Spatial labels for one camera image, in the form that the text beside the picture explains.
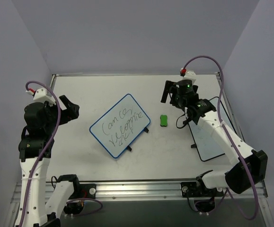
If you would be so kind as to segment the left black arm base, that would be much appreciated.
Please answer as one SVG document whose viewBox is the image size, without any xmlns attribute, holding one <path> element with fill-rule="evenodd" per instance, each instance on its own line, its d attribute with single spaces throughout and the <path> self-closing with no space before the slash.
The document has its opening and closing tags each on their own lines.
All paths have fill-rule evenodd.
<svg viewBox="0 0 274 227">
<path fill-rule="evenodd" d="M 96 184 L 81 184 L 77 175 L 53 176 L 51 179 L 55 180 L 51 181 L 53 194 L 45 206 L 49 213 L 84 216 L 102 210 L 103 203 L 96 199 Z M 98 208 L 84 212 L 88 201 L 97 203 Z"/>
</svg>

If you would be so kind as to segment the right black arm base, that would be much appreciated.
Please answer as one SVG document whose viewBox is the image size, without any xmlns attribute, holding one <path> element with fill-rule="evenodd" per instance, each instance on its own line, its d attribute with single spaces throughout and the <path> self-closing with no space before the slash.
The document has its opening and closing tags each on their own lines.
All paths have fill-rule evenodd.
<svg viewBox="0 0 274 227">
<path fill-rule="evenodd" d="M 200 215 L 208 216 L 218 207 L 216 199 L 221 198 L 223 201 L 225 197 L 223 189 L 207 189 L 200 178 L 181 182 L 180 186 L 182 197 L 187 199 L 191 211 Z"/>
</svg>

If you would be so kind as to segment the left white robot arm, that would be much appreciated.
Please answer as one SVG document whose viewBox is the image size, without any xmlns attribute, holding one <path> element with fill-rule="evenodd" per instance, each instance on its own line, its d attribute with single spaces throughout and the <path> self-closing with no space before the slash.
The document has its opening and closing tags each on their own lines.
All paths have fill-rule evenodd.
<svg viewBox="0 0 274 227">
<path fill-rule="evenodd" d="M 75 120 L 79 106 L 65 95 L 58 102 L 34 102 L 25 107 L 26 126 L 18 146 L 22 185 L 17 227 L 59 227 L 61 213 L 69 198 L 80 195 L 81 186 L 76 175 L 61 175 L 49 201 L 45 201 L 45 186 L 54 136 L 59 125 Z"/>
</svg>

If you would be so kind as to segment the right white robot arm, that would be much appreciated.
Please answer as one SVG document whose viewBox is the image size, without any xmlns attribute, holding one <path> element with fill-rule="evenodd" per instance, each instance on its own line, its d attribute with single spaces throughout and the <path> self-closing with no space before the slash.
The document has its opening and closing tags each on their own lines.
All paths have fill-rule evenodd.
<svg viewBox="0 0 274 227">
<path fill-rule="evenodd" d="M 230 161 L 232 168 L 225 171 L 208 171 L 197 177 L 195 189 L 207 195 L 214 188 L 229 188 L 241 194 L 265 179 L 267 154 L 246 144 L 207 99 L 200 99 L 198 86 L 190 79 L 165 82 L 161 103 L 170 98 L 170 104 L 182 111 L 186 123 L 194 122 L 205 130 L 219 145 Z"/>
</svg>

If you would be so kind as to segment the green whiteboard eraser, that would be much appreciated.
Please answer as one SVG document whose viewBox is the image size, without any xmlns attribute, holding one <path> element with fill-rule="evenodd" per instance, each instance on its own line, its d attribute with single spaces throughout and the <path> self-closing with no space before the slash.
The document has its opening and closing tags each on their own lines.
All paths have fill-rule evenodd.
<svg viewBox="0 0 274 227">
<path fill-rule="evenodd" d="M 160 116 L 160 126 L 161 127 L 167 127 L 168 126 L 168 117 L 167 117 L 167 115 L 162 114 Z"/>
</svg>

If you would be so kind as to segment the blue framed whiteboard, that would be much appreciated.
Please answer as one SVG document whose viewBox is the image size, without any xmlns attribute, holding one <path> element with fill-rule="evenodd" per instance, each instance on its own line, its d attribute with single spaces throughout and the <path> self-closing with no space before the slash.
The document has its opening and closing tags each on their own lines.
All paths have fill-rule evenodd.
<svg viewBox="0 0 274 227">
<path fill-rule="evenodd" d="M 89 132 L 117 159 L 125 150 L 132 150 L 131 143 L 148 131 L 150 123 L 151 119 L 136 99 L 126 94 L 90 126 Z"/>
</svg>

